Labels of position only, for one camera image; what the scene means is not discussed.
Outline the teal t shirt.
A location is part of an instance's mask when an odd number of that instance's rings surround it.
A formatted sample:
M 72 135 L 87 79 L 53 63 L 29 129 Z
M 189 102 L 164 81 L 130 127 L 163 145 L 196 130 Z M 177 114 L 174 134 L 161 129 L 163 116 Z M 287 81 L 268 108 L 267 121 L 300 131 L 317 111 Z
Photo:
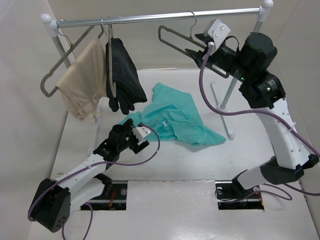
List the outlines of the teal t shirt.
M 204 125 L 192 95 L 162 83 L 152 89 L 152 102 L 143 111 L 130 113 L 120 124 L 132 119 L 154 129 L 161 141 L 178 141 L 191 146 L 216 146 L 226 138 Z

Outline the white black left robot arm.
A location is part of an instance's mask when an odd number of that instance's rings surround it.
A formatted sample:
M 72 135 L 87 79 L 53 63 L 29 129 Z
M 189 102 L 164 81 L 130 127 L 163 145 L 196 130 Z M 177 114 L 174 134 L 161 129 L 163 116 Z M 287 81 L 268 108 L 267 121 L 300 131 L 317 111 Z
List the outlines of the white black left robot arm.
M 112 180 L 103 173 L 113 165 L 120 165 L 120 154 L 130 149 L 135 154 L 150 143 L 147 136 L 154 131 L 143 123 L 134 125 L 130 118 L 114 125 L 105 139 L 89 157 L 73 170 L 55 179 L 44 179 L 38 186 L 27 218 L 50 232 L 62 229 L 74 211 L 92 198 L 107 198 Z

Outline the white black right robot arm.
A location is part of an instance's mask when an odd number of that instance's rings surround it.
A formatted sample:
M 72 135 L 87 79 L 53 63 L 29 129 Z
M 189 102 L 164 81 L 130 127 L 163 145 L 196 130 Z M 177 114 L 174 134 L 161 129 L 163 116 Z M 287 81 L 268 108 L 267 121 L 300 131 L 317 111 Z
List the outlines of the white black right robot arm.
M 212 37 L 199 33 L 204 51 L 188 50 L 200 70 L 216 66 L 240 81 L 239 91 L 262 122 L 273 147 L 274 156 L 267 162 L 235 176 L 229 186 L 234 198 L 262 185 L 285 185 L 298 181 L 306 169 L 313 168 L 320 154 L 297 132 L 291 119 L 286 93 L 280 79 L 268 71 L 277 48 L 267 35 L 252 32 L 242 47 L 231 49 L 217 45 Z

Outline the black shirt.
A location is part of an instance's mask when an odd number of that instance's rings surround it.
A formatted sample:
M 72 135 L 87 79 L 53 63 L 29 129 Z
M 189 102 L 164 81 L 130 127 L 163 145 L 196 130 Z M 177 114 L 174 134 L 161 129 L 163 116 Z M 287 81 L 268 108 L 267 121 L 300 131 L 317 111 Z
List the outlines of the black shirt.
M 113 97 L 109 80 L 106 81 L 108 105 L 113 112 L 121 110 L 128 115 L 135 110 L 136 103 L 145 103 L 147 97 L 140 84 L 138 72 L 123 42 L 111 38 L 112 81 L 115 83 L 116 97 Z

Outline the beige shirt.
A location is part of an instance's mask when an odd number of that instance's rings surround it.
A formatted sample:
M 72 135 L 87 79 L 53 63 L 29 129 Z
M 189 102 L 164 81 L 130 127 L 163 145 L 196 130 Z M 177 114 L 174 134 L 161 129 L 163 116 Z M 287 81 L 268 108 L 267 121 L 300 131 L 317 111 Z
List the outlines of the beige shirt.
M 106 54 L 99 38 L 94 38 L 56 83 L 67 111 L 80 122 L 92 123 L 106 91 Z

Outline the grey hanger with black shirt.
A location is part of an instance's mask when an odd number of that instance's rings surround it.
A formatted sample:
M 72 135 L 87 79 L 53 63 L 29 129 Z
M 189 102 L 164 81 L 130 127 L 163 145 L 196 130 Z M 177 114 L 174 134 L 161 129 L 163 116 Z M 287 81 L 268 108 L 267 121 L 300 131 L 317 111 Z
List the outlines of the grey hanger with black shirt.
M 110 87 L 110 91 L 112 94 L 113 98 L 117 97 L 117 89 L 116 89 L 116 84 L 113 82 L 113 59 L 112 59 L 112 38 L 113 38 L 113 29 L 112 29 L 112 25 L 108 24 L 107 25 L 107 32 L 105 30 L 104 27 L 104 18 L 101 17 L 101 26 L 102 26 L 102 30 L 103 32 L 106 34 L 106 36 L 108 37 L 108 70 L 109 70 L 109 87 Z

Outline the grey hanger with beige shirt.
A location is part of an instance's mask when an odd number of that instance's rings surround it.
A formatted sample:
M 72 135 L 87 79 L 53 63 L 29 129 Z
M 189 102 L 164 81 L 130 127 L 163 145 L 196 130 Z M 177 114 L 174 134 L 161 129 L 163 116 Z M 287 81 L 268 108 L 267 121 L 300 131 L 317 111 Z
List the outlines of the grey hanger with beige shirt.
M 50 92 L 48 92 L 45 87 L 46 81 L 54 74 L 54 72 L 60 67 L 61 64 L 64 64 L 67 69 L 71 66 L 69 55 L 73 53 L 73 50 L 83 41 L 83 39 L 90 33 L 90 31 L 93 28 L 94 26 L 89 26 L 74 43 L 70 44 L 70 47 L 67 51 L 64 50 L 64 47 L 62 46 L 62 43 L 58 36 L 52 38 L 53 43 L 60 54 L 60 59 L 49 70 L 49 72 L 42 78 L 40 82 L 40 90 L 47 98 L 52 97 L 55 94 L 55 92 L 58 90 L 58 87 L 55 86 Z

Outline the metal clothes rack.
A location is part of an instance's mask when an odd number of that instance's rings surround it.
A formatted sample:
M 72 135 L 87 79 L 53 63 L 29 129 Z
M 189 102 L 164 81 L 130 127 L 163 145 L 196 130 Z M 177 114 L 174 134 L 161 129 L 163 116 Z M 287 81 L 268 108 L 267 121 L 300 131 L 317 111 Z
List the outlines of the metal clothes rack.
M 151 14 L 151 15 L 136 15 L 136 16 L 119 16 L 119 17 L 105 17 L 103 18 L 104 26 L 115 25 L 115 24 L 132 24 L 132 23 L 143 23 L 143 22 L 157 22 L 157 21 L 169 21 L 169 20 L 184 20 L 184 19 L 195 19 L 195 24 L 198 18 L 206 17 L 223 17 L 223 16 L 241 16 L 241 15 L 257 15 L 257 21 L 253 28 L 253 32 L 259 32 L 262 24 L 267 19 L 267 16 L 274 5 L 273 0 L 263 0 L 262 5 L 259 7 L 251 8 L 239 8 L 239 9 L 223 9 L 223 10 L 207 10 L 207 11 L 188 11 L 188 12 L 175 12 L 175 13 L 163 13 L 163 14 Z M 104 31 L 102 29 L 101 18 L 100 19 L 81 19 L 81 20 L 65 20 L 61 19 L 60 21 L 53 20 L 51 15 L 42 14 L 40 16 L 41 21 L 50 35 L 52 41 L 54 37 L 59 37 L 60 28 L 75 28 L 75 27 L 90 27 L 90 26 L 100 26 L 101 32 L 98 37 L 100 38 Z M 205 46 L 192 39 L 192 28 L 190 28 L 190 36 L 185 36 L 171 28 L 167 28 L 164 25 L 161 25 L 158 28 L 158 39 L 168 45 L 169 47 L 177 50 L 178 52 L 187 55 L 187 52 L 178 48 L 177 46 L 165 41 L 161 37 L 161 30 L 165 29 L 167 32 L 171 32 L 176 36 L 179 36 L 194 45 L 197 45 L 200 48 L 205 49 Z

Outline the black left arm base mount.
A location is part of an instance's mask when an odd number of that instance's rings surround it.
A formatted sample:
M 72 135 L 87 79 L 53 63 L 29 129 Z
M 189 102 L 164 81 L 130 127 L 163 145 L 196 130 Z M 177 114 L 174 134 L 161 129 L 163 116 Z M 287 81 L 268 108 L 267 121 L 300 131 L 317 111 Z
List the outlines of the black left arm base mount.
M 102 193 L 90 200 L 95 211 L 125 211 L 127 208 L 128 181 L 112 180 L 103 173 L 96 177 L 103 185 Z

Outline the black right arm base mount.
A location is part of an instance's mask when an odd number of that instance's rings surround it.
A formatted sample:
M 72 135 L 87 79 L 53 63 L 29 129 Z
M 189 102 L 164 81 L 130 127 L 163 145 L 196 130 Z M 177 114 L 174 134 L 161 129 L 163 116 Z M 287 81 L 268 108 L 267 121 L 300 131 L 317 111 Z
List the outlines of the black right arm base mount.
M 216 180 L 214 195 L 219 210 L 264 210 L 258 185 L 244 189 L 232 180 Z

